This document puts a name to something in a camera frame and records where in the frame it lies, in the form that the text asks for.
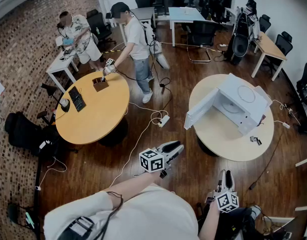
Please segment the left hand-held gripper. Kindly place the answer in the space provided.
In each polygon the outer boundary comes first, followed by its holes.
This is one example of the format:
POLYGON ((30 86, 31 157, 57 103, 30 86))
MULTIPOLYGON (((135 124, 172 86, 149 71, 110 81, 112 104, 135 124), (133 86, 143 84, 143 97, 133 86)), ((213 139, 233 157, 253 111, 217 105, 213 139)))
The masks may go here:
POLYGON ((160 173, 160 178, 167 176, 167 169, 172 160, 184 150, 179 140, 169 141, 159 147, 148 148, 139 153, 140 166, 148 173, 160 173))

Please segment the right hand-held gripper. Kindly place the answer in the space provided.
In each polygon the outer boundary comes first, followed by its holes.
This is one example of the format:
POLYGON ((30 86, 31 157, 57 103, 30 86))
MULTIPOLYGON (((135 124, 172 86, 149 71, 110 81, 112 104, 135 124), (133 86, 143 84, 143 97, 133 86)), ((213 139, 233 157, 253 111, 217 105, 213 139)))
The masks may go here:
POLYGON ((216 190, 209 192, 205 200, 207 204, 212 201, 216 202, 221 213, 229 213, 239 207, 239 198, 235 191, 235 182, 230 170, 220 171, 216 190))

